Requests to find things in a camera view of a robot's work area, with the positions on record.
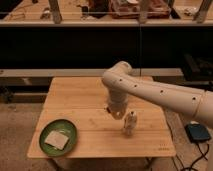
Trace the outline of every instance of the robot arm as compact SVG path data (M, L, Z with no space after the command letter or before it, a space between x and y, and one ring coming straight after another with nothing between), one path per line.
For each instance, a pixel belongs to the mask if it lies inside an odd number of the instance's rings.
M130 76L131 70L131 66L122 61L102 76L102 82L109 91L108 108L115 119L121 119L125 114L128 93L213 128L213 92L142 81Z

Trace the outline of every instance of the floor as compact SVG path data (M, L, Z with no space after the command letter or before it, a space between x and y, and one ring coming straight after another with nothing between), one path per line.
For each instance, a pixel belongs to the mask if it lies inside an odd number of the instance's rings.
M27 150L38 121L43 103L10 103L0 102L0 171L52 171L54 168L41 159L27 158ZM185 134L178 114L165 111L167 121L172 130L173 141L177 155L183 161L184 166L189 166L192 161L200 156L194 144L191 144ZM181 169L180 162L174 158L178 169ZM147 170L143 167L147 161L143 158L136 159L93 159L73 160L73 171L141 171ZM207 162L202 159L195 165L199 171L204 171ZM153 164L152 171L175 171L172 158L160 158Z

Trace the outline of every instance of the black cable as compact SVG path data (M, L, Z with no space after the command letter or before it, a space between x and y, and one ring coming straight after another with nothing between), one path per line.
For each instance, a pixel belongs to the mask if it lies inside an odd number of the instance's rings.
M185 168L185 166L184 166L184 164L183 164L182 160L180 159L180 157L179 157L178 155L176 155L176 158L177 158L177 159L178 159L178 161L180 162L180 164L181 164L182 168Z
M204 155L204 153L202 152L201 148L200 148L200 145L199 143L196 143L197 147L198 147L198 150L200 151L201 155L203 155L203 158L208 161L208 158Z
M198 162L200 161L202 158L204 158L204 156L207 155L207 153L209 152L209 144L207 144L207 150L204 154L202 154L200 157L198 157L196 160L194 160L192 162L192 164L190 165L190 167L186 167L186 168L183 168L181 171L198 171L197 169L193 168L193 166Z
M172 140L173 140L173 132L172 132L171 126L169 125L168 122L167 122L167 125L168 125L168 127L169 127L170 134L171 134L171 137L172 137ZM185 167L184 164L183 164L183 162L182 162L182 160L180 159L180 157L179 157L178 155L176 155L176 158L178 159L178 161L180 162L180 164L181 164L181 166L182 166L182 169L181 169L180 171L198 171L197 169L193 168L193 166L194 166L199 160L201 160L202 158L205 158L205 160L208 160L208 159L206 158L206 155L207 155L208 152L209 152L209 144L207 144L207 150L206 150L205 153L202 152L202 150L201 150L201 148L200 148L200 145L199 145L198 143L196 143L196 145L197 145L197 147L198 147L198 149L199 149L199 151L200 151L200 153L201 153L201 156L198 157L196 160L194 160L194 161L192 162L192 164L190 165L190 167ZM176 170L178 171L178 167L177 167L177 164L175 163L174 158L172 158L172 161L173 161L173 164L174 164Z
M172 157L172 161L173 161L173 164L174 164L174 166L175 166L176 171L179 171L178 166L177 166L177 164L176 164L176 162L175 162L174 157Z

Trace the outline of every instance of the tabletop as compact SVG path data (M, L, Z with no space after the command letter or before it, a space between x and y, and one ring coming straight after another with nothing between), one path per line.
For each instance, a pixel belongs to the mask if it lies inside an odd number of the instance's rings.
M129 95L127 110L137 112L138 121L133 135L126 137L122 133L124 119L115 120L106 110L107 96L107 89L100 77L54 78L28 150L28 157L48 158L39 147L39 136L43 128L56 119L68 119L77 127L77 144L64 156L66 158L175 155L170 131L159 106Z

